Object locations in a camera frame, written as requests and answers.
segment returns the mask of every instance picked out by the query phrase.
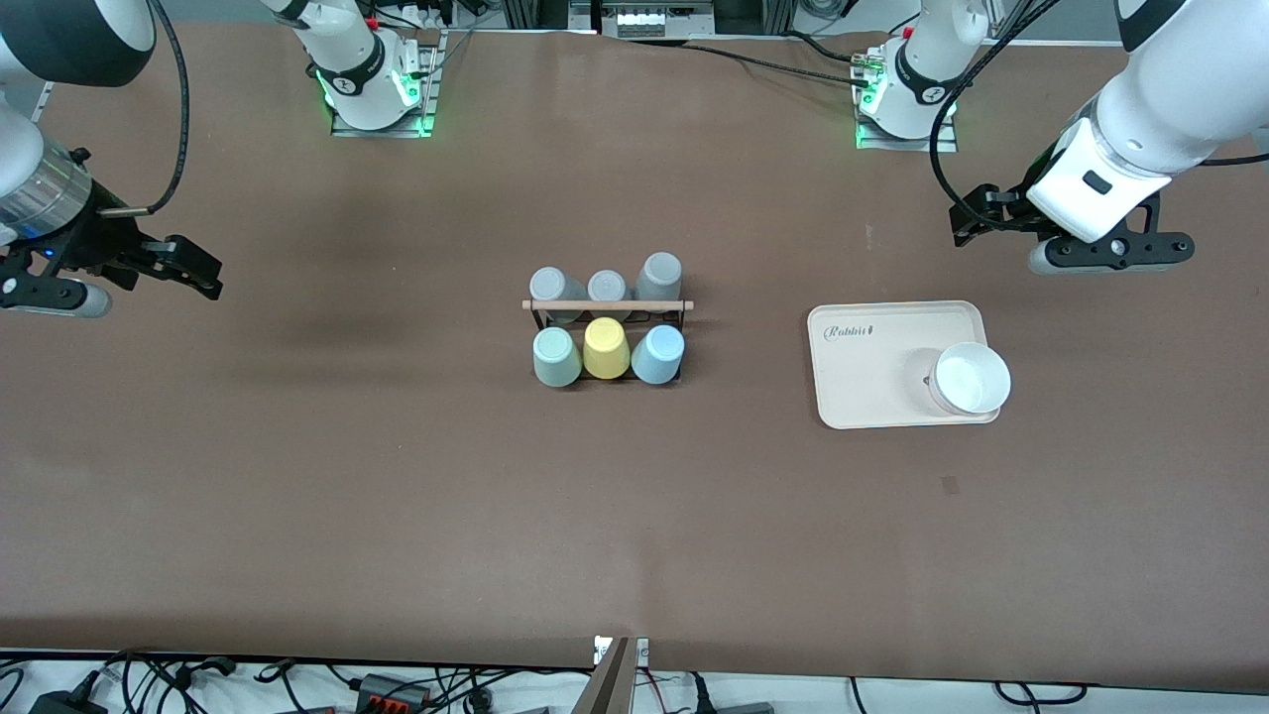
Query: beige tray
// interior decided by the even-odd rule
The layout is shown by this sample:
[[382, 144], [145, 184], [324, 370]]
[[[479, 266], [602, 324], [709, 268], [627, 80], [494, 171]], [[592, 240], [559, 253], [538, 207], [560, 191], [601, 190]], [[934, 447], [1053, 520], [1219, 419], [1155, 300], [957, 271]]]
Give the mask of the beige tray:
[[985, 425], [990, 415], [949, 415], [925, 378], [958, 341], [987, 344], [982, 313], [959, 299], [821, 304], [806, 320], [820, 419], [835, 430]]

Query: black connector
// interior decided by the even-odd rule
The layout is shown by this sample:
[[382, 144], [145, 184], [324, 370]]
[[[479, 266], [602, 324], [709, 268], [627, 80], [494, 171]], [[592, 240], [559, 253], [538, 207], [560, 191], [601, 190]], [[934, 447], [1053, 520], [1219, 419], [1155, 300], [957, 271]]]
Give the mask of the black connector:
[[467, 695], [472, 714], [494, 714], [494, 695], [487, 689], [477, 689]]
[[[80, 687], [75, 687], [75, 692], [69, 691], [51, 691], [48, 694], [39, 695], [36, 704], [30, 706], [30, 714], [109, 714], [105, 706], [100, 704], [93, 704], [85, 696], [82, 700], [79, 699], [77, 692]], [[91, 691], [93, 685], [88, 685], [89, 691]]]
[[692, 672], [692, 678], [697, 681], [697, 714], [718, 714], [713, 701], [709, 701], [709, 687], [706, 686], [706, 678], [700, 676], [700, 672]]

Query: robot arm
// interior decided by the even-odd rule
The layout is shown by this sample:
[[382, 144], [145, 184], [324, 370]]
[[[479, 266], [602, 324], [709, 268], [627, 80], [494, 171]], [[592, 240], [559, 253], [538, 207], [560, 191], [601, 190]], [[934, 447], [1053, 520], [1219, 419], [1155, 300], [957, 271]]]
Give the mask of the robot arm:
[[983, 0], [923, 0], [911, 37], [892, 37], [881, 48], [876, 89], [863, 94], [859, 112], [900, 138], [928, 138], [989, 29]]
[[[1269, 0], [1115, 3], [1128, 66], [1020, 184], [980, 185], [962, 198], [973, 212], [953, 205], [958, 246], [996, 228], [1036, 232], [1038, 273], [1157, 270], [1193, 255], [1189, 236], [1156, 231], [1159, 191], [1220, 145], [1269, 123]], [[1138, 208], [1142, 231], [1127, 223]]]
[[1269, 3], [1117, 0], [1128, 66], [1081, 108], [1027, 198], [1085, 242], [1269, 122]]
[[[220, 297], [220, 260], [183, 236], [154, 238], [67, 151], [4, 101], [5, 86], [63, 81], [122, 86], [155, 46], [146, 0], [9, 0], [0, 3], [0, 308], [100, 317], [110, 297], [95, 284], [58, 276], [85, 270], [124, 289], [141, 274]], [[44, 264], [32, 271], [36, 257]]]
[[354, 0], [261, 3], [296, 30], [326, 100], [350, 127], [387, 128], [421, 101], [419, 43], [388, 28], [372, 32]]

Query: cup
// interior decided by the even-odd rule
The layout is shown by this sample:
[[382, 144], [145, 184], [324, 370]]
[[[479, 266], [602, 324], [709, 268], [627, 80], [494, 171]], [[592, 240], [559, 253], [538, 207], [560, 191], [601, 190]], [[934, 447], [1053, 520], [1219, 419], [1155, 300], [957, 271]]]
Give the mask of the cup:
[[1009, 399], [1009, 367], [986, 344], [962, 341], [939, 354], [929, 377], [934, 402], [952, 415], [980, 416]]
[[634, 375], [647, 384], [673, 380], [683, 364], [683, 332], [671, 325], [656, 325], [647, 330], [631, 355]]
[[[581, 287], [581, 283], [569, 273], [547, 265], [529, 278], [529, 295], [538, 301], [585, 299], [586, 288]], [[581, 312], [577, 309], [547, 309], [547, 315], [556, 322], [567, 323], [581, 316]]]
[[581, 375], [581, 354], [563, 327], [547, 327], [533, 337], [533, 374], [547, 387], [569, 387]]
[[[626, 287], [626, 278], [617, 270], [599, 270], [590, 275], [590, 282], [586, 283], [586, 292], [591, 299], [603, 302], [631, 298], [631, 290]], [[604, 309], [599, 312], [591, 309], [591, 313], [596, 317], [612, 317], [618, 322], [631, 316], [629, 309]]]
[[615, 380], [631, 367], [631, 346], [626, 328], [612, 317], [596, 317], [586, 325], [581, 361], [586, 372], [602, 380]]
[[673, 252], [654, 252], [634, 280], [634, 299], [678, 299], [681, 287], [683, 263]]

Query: brown table surface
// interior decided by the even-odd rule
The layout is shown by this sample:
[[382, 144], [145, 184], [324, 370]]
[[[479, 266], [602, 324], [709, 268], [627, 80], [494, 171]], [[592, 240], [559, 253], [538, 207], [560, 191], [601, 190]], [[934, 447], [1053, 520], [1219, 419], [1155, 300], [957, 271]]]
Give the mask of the brown table surface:
[[[180, 30], [188, 175], [145, 224], [225, 295], [4, 315], [3, 644], [584, 666], [642, 634], [667, 670], [1264, 686], [1263, 169], [1167, 189], [1198, 242], [1170, 273], [1038, 276], [1029, 236], [954, 249], [926, 157], [855, 150], [836, 85], [481, 34], [435, 137], [335, 140], [291, 32]], [[1019, 178], [1123, 61], [1006, 52], [953, 181]], [[175, 107], [160, 56], [44, 127], [142, 202]], [[530, 273], [660, 249], [698, 304], [684, 382], [537, 384]], [[1009, 361], [1000, 420], [820, 424], [807, 312], [940, 298]]]

